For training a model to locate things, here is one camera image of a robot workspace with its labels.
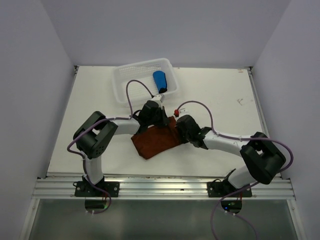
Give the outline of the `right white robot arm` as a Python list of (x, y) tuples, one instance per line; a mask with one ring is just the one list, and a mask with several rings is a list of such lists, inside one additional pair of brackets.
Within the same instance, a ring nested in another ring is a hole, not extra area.
[(235, 196), (243, 187), (258, 182), (270, 184), (275, 175), (286, 162), (282, 152), (267, 136), (256, 132), (249, 140), (240, 140), (235, 136), (222, 137), (210, 127), (199, 127), (194, 118), (188, 114), (179, 117), (176, 128), (183, 143), (191, 143), (196, 148), (218, 150), (241, 157), (244, 166), (233, 169), (223, 181), (213, 181), (211, 188), (220, 196)]

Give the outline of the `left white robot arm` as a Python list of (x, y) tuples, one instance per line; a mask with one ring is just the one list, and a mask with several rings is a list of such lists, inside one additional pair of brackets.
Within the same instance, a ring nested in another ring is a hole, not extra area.
[(150, 126), (164, 127), (169, 122), (162, 101), (156, 97), (148, 100), (141, 110), (130, 117), (108, 118), (100, 111), (93, 112), (74, 133), (73, 141), (67, 147), (68, 152), (82, 157), (87, 192), (95, 197), (103, 193), (101, 155), (113, 136), (134, 136), (144, 133)]

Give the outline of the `white plastic basket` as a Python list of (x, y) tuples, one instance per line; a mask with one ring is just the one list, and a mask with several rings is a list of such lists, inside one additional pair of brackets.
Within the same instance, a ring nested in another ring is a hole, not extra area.
[(140, 104), (149, 99), (150, 93), (158, 94), (153, 79), (155, 71), (163, 71), (166, 75), (167, 91), (165, 97), (178, 92), (180, 86), (177, 75), (170, 61), (158, 58), (114, 67), (111, 75), (113, 93), (116, 101), (124, 106), (128, 105), (127, 95), (132, 104)]

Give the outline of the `blue and grey towel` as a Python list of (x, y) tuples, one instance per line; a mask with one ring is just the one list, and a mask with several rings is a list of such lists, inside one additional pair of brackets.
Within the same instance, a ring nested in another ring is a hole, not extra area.
[(165, 72), (157, 70), (152, 74), (157, 91), (159, 94), (163, 94), (168, 90), (168, 84)]

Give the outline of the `brown towel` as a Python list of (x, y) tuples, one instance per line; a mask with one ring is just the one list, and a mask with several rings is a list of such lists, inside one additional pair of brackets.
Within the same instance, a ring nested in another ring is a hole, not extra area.
[(168, 119), (169, 124), (167, 126), (152, 126), (145, 132), (131, 137), (137, 153), (145, 160), (182, 144), (179, 132), (176, 129), (176, 119), (173, 116)]

